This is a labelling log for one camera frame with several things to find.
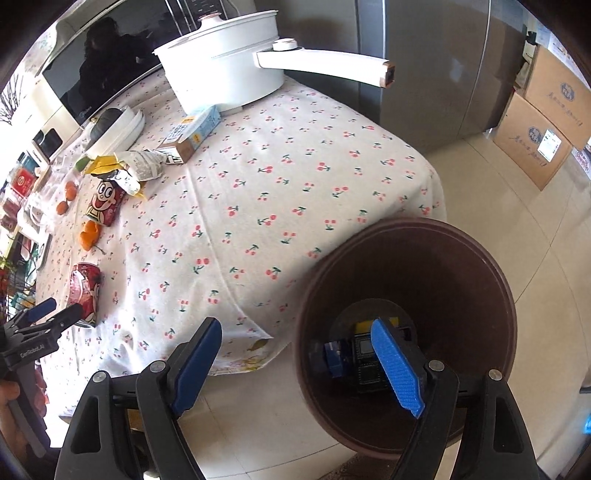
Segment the pot handle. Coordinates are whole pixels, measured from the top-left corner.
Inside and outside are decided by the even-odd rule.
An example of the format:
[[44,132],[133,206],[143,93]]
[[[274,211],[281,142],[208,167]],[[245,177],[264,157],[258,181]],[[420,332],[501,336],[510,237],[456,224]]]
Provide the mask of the pot handle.
[[394,64],[385,59],[329,50],[265,50],[255,54],[264,69],[323,73],[387,88],[394,81]]

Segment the yellow package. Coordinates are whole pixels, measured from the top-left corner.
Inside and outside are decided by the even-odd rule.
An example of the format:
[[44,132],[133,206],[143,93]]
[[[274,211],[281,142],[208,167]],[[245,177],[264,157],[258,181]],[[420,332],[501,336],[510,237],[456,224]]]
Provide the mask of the yellow package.
[[117,161],[117,157],[114,155],[104,155],[103,157],[96,157],[96,159],[89,163],[84,173],[97,176],[112,172],[113,170],[119,170],[120,168],[124,167]]

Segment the screw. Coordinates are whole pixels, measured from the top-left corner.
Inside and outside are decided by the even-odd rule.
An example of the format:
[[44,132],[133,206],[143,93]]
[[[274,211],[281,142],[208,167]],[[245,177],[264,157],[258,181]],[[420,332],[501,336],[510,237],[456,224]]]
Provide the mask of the screw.
[[157,374],[166,368],[166,363],[162,360],[156,360],[150,364],[150,371]]
[[92,375],[92,381],[94,383],[101,383],[105,378],[107,378],[107,374],[105,372],[97,372]]
[[496,370],[495,368],[488,371],[488,376],[491,377],[496,382],[498,382],[499,380],[501,380],[503,378],[503,374],[501,372],[499,372],[498,370]]
[[443,365],[443,362],[440,362],[439,360],[431,360],[429,362],[429,368],[434,372],[442,372],[445,368],[445,365]]

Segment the tile floor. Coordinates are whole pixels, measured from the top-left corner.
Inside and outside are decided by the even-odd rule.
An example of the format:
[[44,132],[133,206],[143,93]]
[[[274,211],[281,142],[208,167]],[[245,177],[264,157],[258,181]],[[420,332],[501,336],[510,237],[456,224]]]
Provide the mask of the tile floor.
[[[540,192],[484,135],[427,157],[443,182],[449,222],[491,252],[511,286],[518,346],[509,384],[538,463],[554,478],[581,445],[591,411],[591,395],[578,393],[591,349],[589,180],[570,157]],[[307,411],[292,354],[287,348],[263,370],[207,380],[180,421],[206,478],[316,480],[353,455]],[[446,451],[438,480],[449,478],[457,447]]]

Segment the refrigerator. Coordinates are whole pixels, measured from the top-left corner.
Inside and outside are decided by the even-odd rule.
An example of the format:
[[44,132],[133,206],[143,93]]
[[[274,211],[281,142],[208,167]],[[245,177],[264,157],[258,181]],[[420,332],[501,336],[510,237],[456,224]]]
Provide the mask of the refrigerator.
[[352,107],[422,153],[497,125],[522,65],[529,13],[517,0],[255,0],[281,37],[305,48],[383,57],[380,89],[286,72]]

